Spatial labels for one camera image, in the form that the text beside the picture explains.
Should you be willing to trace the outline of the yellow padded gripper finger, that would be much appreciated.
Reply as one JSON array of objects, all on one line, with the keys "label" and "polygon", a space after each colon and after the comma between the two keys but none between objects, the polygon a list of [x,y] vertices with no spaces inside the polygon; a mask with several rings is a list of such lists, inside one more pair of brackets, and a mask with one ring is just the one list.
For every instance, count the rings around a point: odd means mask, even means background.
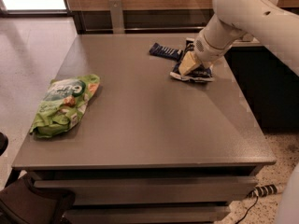
[{"label": "yellow padded gripper finger", "polygon": [[187,51],[182,58],[182,61],[179,65],[179,72],[185,76],[188,75],[192,70],[199,67],[201,61],[198,59],[194,51]]}]

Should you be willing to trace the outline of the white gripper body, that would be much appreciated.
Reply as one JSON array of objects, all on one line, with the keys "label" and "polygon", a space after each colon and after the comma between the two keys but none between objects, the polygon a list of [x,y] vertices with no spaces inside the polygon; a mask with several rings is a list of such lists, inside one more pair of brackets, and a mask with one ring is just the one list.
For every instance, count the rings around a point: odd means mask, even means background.
[{"label": "white gripper body", "polygon": [[218,48],[216,45],[212,45],[211,42],[206,38],[207,29],[204,28],[198,34],[194,40],[194,52],[197,59],[201,64],[208,68],[215,61],[221,58],[231,47],[231,45],[226,45],[223,48]]}]

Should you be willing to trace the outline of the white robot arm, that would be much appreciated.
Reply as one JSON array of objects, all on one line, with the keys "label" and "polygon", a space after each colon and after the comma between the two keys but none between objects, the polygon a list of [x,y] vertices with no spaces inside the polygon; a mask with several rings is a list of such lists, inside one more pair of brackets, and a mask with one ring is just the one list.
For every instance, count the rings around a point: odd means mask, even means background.
[{"label": "white robot arm", "polygon": [[278,0],[212,0],[214,15],[194,40],[179,67],[183,76],[208,68],[245,34],[252,35],[299,75],[299,16]]}]

